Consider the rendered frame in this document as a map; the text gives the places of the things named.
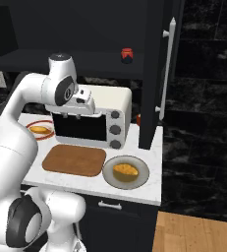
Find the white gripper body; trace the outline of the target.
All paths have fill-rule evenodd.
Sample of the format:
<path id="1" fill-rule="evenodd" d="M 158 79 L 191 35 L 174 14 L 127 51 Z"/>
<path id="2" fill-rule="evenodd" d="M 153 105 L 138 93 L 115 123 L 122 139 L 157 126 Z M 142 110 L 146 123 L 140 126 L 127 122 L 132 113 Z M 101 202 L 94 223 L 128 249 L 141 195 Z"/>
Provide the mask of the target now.
<path id="1" fill-rule="evenodd" d="M 102 115 L 101 112 L 95 112 L 95 103 L 92 97 L 85 103 L 82 103 L 82 100 L 78 98 L 70 100 L 62 106 L 46 105 L 45 108 L 51 113 L 62 114 L 64 117 L 75 115 L 77 118 L 81 116 L 98 118 Z"/>

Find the brown wooden cutting board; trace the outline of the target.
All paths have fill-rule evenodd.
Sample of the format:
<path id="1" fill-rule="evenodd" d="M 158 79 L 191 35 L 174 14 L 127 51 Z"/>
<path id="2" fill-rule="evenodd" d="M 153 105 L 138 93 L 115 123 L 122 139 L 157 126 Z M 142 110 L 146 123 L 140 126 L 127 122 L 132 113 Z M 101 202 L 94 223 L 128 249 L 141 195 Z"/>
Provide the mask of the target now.
<path id="1" fill-rule="evenodd" d="M 106 152 L 102 149 L 57 145 L 42 162 L 46 171 L 79 176 L 97 176 L 104 165 Z"/>

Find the red jam jar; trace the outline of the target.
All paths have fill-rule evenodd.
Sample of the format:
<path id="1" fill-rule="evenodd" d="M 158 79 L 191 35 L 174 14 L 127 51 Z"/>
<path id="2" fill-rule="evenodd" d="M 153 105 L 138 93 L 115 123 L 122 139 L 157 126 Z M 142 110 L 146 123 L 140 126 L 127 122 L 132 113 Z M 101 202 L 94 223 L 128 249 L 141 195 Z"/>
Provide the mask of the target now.
<path id="1" fill-rule="evenodd" d="M 125 47 L 121 50 L 121 62 L 124 64 L 131 64 L 133 62 L 133 49 Z"/>

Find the golden croissant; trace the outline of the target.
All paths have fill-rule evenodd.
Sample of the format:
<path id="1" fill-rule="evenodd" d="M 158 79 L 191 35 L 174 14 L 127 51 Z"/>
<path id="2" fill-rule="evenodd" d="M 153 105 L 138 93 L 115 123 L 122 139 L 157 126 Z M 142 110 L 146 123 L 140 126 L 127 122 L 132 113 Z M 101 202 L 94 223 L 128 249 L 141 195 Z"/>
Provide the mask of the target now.
<path id="1" fill-rule="evenodd" d="M 113 169 L 125 175 L 137 176 L 139 174 L 138 170 L 127 163 L 120 163 L 113 166 Z"/>

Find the dark base cabinet door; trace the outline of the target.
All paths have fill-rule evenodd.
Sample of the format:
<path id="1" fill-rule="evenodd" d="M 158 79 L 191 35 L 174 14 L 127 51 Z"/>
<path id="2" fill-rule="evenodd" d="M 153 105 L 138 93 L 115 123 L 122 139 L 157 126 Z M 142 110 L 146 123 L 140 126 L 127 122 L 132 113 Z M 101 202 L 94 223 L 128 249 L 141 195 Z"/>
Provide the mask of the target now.
<path id="1" fill-rule="evenodd" d="M 86 251 L 152 252 L 156 217 L 88 209 L 80 221 Z"/>

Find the black glass toaster oven door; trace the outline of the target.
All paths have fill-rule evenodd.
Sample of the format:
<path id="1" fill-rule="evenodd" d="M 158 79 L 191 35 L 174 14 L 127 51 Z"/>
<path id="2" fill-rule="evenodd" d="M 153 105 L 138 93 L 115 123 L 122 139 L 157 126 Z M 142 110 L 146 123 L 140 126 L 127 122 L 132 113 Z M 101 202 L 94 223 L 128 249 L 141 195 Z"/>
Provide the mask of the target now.
<path id="1" fill-rule="evenodd" d="M 81 117 L 69 115 L 64 118 L 61 114 L 52 114 L 55 133 L 57 136 L 106 141 L 106 116 Z"/>

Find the red rimmed white plate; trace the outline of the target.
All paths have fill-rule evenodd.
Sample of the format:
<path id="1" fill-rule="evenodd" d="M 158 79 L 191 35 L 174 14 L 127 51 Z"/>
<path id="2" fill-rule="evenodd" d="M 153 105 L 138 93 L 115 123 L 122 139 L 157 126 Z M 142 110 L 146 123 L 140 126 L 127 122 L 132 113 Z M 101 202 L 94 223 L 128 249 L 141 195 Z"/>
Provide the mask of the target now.
<path id="1" fill-rule="evenodd" d="M 48 128 L 51 133 L 47 134 L 47 135 L 42 135 L 42 134 L 35 134 L 32 133 L 31 130 L 29 129 L 31 126 L 43 126 Z M 53 127 L 53 122 L 51 120 L 38 120 L 38 121 L 34 121 L 31 122 L 27 125 L 28 130 L 34 135 L 34 137 L 36 138 L 37 141 L 42 141 L 42 140 L 46 140 L 48 138 L 51 138 L 54 136 L 54 127 Z"/>

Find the golden brown pastry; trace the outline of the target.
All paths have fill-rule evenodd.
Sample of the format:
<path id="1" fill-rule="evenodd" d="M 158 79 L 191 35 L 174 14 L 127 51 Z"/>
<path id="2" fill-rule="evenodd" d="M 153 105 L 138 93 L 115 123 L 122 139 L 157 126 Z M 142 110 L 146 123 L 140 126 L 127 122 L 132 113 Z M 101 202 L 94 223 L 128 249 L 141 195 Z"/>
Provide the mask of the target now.
<path id="1" fill-rule="evenodd" d="M 31 130 L 32 133 L 35 134 L 47 135 L 51 133 L 51 131 L 48 128 L 43 126 L 31 126 L 29 129 Z"/>

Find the white toaster oven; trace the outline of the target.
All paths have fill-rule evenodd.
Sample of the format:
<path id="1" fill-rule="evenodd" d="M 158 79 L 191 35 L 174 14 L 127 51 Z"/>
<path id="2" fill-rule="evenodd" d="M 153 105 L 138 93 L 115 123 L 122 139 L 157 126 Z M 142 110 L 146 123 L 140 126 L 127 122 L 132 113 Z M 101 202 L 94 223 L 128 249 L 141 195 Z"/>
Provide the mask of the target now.
<path id="1" fill-rule="evenodd" d="M 122 149 L 125 145 L 128 135 L 129 127 L 132 119 L 132 92 L 129 88 L 121 87 L 106 87 L 106 86 L 94 86 L 94 85 L 79 85 L 79 91 L 72 96 L 70 100 L 80 98 L 82 103 L 85 103 L 90 98 L 93 98 L 95 103 L 95 112 L 101 112 L 106 116 L 106 141 L 79 139 L 71 137 L 57 136 L 56 140 L 60 143 L 98 147 L 103 149 L 113 149 L 110 147 L 110 142 L 117 140 L 121 143 Z M 112 111 L 118 111 L 120 117 L 113 119 L 111 117 Z M 113 135 L 109 132 L 112 125 L 118 125 L 121 128 L 119 135 Z"/>

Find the grey plate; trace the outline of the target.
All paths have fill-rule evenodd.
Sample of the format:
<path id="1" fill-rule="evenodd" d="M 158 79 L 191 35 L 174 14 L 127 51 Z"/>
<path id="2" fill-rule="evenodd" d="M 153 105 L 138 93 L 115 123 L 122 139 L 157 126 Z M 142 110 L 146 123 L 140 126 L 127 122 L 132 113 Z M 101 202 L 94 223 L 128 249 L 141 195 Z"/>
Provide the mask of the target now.
<path id="1" fill-rule="evenodd" d="M 127 163 L 135 167 L 139 174 L 137 176 L 125 175 L 113 169 L 114 165 Z M 102 169 L 105 181 L 111 186 L 131 190 L 143 186 L 149 178 L 149 169 L 146 163 L 140 158 L 133 156 L 117 156 L 106 162 Z"/>

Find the dark drawer front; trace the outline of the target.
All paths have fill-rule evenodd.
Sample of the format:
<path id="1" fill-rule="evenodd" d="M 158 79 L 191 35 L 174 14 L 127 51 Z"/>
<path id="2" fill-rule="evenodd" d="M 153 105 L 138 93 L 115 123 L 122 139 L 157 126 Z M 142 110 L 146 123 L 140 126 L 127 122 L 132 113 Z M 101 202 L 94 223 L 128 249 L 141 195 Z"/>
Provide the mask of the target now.
<path id="1" fill-rule="evenodd" d="M 140 218 L 152 217 L 158 211 L 158 208 L 156 206 L 147 205 L 147 204 L 134 203 L 134 202 L 122 201 L 122 200 L 116 200 L 116 199 L 109 199 L 109 198 L 91 196 L 91 195 L 86 195 L 86 194 L 83 194 L 83 197 L 85 198 L 86 203 L 91 208 L 104 210 L 104 211 L 108 211 L 108 212 L 128 214 L 132 217 L 140 217 Z M 112 204 L 112 205 L 121 204 L 122 210 L 119 211 L 116 209 L 101 208 L 98 206 L 98 202 L 100 202 L 100 201 L 103 201 L 104 203 Z"/>

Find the dark wall cabinet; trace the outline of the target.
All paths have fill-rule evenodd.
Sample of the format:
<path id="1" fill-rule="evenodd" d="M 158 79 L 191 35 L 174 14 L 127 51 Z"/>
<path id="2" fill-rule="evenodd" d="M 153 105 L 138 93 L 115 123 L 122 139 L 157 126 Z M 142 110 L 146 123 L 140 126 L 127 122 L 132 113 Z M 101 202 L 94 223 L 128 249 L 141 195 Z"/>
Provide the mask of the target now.
<path id="1" fill-rule="evenodd" d="M 0 0 L 0 70 L 45 74 L 62 52 L 80 76 L 140 79 L 146 16 L 147 0 Z"/>

